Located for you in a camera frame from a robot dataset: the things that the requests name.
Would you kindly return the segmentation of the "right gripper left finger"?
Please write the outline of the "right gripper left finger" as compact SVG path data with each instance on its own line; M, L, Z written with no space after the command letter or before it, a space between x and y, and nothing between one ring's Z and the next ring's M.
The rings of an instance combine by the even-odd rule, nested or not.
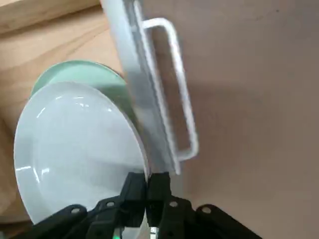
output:
M140 227L145 213L146 179L130 172L118 196L100 200L94 209L70 205L32 227L34 239L112 239L124 228Z

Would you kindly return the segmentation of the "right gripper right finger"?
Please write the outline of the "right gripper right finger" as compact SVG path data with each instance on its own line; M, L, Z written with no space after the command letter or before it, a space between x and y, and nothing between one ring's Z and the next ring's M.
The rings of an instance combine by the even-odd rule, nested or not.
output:
M259 239L260 236L212 204L192 208L189 200L172 195L170 176L148 179L147 220L159 239Z

